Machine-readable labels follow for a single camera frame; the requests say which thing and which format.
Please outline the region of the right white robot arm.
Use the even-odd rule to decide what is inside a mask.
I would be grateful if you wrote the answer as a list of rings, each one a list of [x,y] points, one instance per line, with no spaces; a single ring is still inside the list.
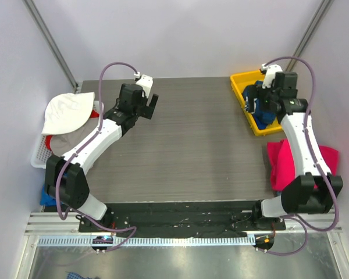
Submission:
[[[272,218],[328,213],[343,187],[342,178],[332,174],[320,152],[308,101],[297,98],[297,74],[271,69],[263,73],[262,84],[247,87],[247,110],[254,113],[257,103],[260,110],[276,115],[290,146],[295,177],[280,196],[254,207],[251,222],[259,230],[269,226]]]

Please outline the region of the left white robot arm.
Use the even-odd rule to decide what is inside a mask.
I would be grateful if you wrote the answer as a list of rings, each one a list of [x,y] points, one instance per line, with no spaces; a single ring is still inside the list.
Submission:
[[[48,158],[45,192],[56,201],[92,218],[100,232],[112,225],[111,211],[90,193],[86,174],[94,162],[136,124],[139,117],[151,119],[158,95],[151,95],[153,79],[141,76],[134,84],[122,84],[119,97],[93,131],[62,156]]]

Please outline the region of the pink t shirt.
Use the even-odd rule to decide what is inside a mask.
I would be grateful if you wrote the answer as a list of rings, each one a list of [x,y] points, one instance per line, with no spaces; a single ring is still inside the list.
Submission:
[[[319,149],[325,163],[335,176],[339,165],[339,152],[328,146],[320,146]],[[272,189],[281,192],[295,178],[294,160],[288,140],[268,142],[266,150],[272,168],[270,173]]]

